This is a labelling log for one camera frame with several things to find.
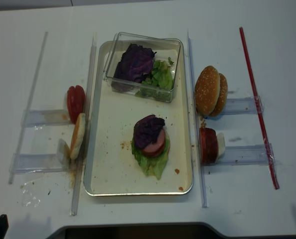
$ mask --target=burger assembly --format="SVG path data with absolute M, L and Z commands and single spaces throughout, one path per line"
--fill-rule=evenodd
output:
M 204 68 L 194 88 L 196 111 L 203 116 L 218 116 L 224 109 L 227 95 L 228 84 L 225 76 L 213 66 Z M 202 164 L 215 163 L 225 151 L 223 133 L 216 135 L 216 131 L 211 128 L 199 129 L 199 143 Z
M 158 180 L 168 162 L 170 139 L 164 127 L 164 119 L 147 116 L 134 126 L 132 154 L 146 176 Z

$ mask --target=red tomato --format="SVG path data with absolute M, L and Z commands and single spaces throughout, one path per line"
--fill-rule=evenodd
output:
M 83 112 L 85 103 L 85 92 L 81 86 L 71 86 L 67 91 L 67 109 L 70 120 L 76 123 L 77 117 Z

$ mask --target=metal tray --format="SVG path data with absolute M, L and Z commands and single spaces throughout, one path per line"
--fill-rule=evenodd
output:
M 84 187 L 89 195 L 182 195 L 191 189 L 188 105 L 183 46 L 180 44 L 179 74 L 176 74 L 171 103 L 112 91 L 103 80 L 104 64 L 112 42 L 105 42 L 100 47 L 84 171 Z M 170 137 L 169 160 L 160 180 L 146 177 L 131 151 L 135 123 L 150 114 L 165 119 Z

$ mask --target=red straw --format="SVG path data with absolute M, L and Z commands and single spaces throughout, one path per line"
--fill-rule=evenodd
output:
M 253 95 L 254 95 L 255 98 L 257 98 L 258 97 L 258 92 L 257 92 L 256 83 L 254 82 L 254 77 L 253 77 L 253 72 L 252 72 L 252 68 L 251 68 L 248 48 L 247 48 L 247 44 L 246 44 L 246 38 L 244 36 L 243 28 L 240 27 L 239 30 L 240 30 L 244 55 L 245 55 L 246 61 L 247 61 L 247 66 L 248 66 L 248 71 L 249 71 L 249 76 L 250 76 Z M 266 127 L 265 127 L 264 121 L 263 121 L 263 115 L 262 115 L 262 113 L 260 111 L 260 105 L 259 105 L 258 101 L 256 101 L 256 106 L 257 106 L 257 112 L 258 112 L 259 122 L 260 122 L 260 126 L 261 126 L 263 141 L 264 141 L 264 144 L 266 146 L 266 152 L 267 152 L 268 161 L 269 161 L 269 169 L 270 169 L 270 174 L 271 174 L 271 177 L 272 177 L 273 185 L 274 185 L 275 189 L 279 189 L 280 187 L 279 187 L 277 175 L 276 175 L 276 172 L 275 172 L 275 169 L 274 169 L 274 162 L 273 162 L 273 157 L 272 157 L 273 152 L 271 152 Z

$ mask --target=red cabbage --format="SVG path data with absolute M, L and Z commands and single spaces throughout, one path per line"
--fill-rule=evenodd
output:
M 155 115 L 147 116 L 138 121 L 134 126 L 134 143 L 137 149 L 144 149 L 150 143 L 156 143 L 164 119 Z
M 114 78 L 141 83 L 153 68 L 154 55 L 151 48 L 130 44 L 117 65 Z M 116 82 L 112 83 L 112 87 L 119 91 L 129 89 L 129 86 Z

